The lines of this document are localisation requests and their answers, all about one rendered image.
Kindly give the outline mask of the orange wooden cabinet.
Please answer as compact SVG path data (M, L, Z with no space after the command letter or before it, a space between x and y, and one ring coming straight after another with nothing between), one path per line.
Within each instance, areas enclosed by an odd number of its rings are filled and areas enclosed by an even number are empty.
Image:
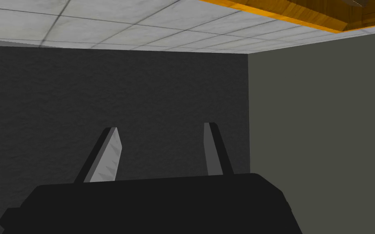
M331 33L375 27L375 0L200 0Z

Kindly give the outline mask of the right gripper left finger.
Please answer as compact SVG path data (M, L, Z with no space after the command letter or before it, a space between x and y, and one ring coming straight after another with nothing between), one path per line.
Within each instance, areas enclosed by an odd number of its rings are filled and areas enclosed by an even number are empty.
M115 181L122 143L116 127L105 128L85 160L74 183Z

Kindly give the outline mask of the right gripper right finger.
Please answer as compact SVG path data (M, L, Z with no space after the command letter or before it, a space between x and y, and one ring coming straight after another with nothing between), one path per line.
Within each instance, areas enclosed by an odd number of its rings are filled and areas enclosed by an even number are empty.
M205 150L207 174L209 176L234 174L217 123L204 123L203 145Z

